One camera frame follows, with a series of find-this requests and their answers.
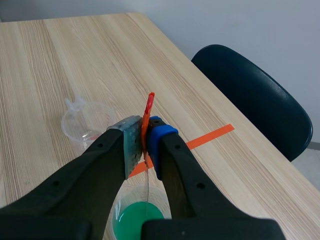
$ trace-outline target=transparent plastic cup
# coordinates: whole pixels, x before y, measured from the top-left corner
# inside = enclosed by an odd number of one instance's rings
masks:
[[[103,103],[85,102],[80,96],[73,103],[68,98],[64,101],[67,112],[61,119],[61,128],[78,157],[116,123],[115,112]]]
[[[116,196],[112,209],[110,211],[108,227],[113,240],[116,238],[116,227],[122,212],[131,204],[144,202],[146,200],[145,185],[124,184]],[[155,205],[162,213],[165,219],[171,219],[170,206],[166,193],[156,187],[149,186],[149,203]]]

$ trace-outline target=chair backrest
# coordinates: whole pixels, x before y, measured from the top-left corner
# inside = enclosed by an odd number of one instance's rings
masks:
[[[309,116],[262,69],[221,45],[204,47],[191,61],[289,161],[306,149],[313,134]]]

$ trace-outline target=wood grain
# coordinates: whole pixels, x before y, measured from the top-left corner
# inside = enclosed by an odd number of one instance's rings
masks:
[[[141,115],[151,91],[152,114],[186,142],[235,128],[192,150],[230,201],[276,219],[287,239],[320,238],[320,193],[140,13],[0,24],[0,205],[73,159],[60,128],[64,98],[105,103],[121,120]],[[163,187],[153,170],[150,178]]]

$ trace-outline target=blue clamp pad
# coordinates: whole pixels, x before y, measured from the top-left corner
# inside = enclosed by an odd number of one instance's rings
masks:
[[[160,119],[158,116],[150,117],[150,120]],[[168,134],[178,134],[178,130],[170,125],[160,125],[154,127],[151,132],[147,135],[147,143],[146,143],[146,150],[152,160],[154,170],[156,172],[156,176],[159,179],[159,162],[158,162],[158,145],[159,139]]]

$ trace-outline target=gray floor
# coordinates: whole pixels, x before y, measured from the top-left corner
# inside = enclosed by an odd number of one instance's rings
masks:
[[[292,164],[320,191],[320,151],[307,148]]]

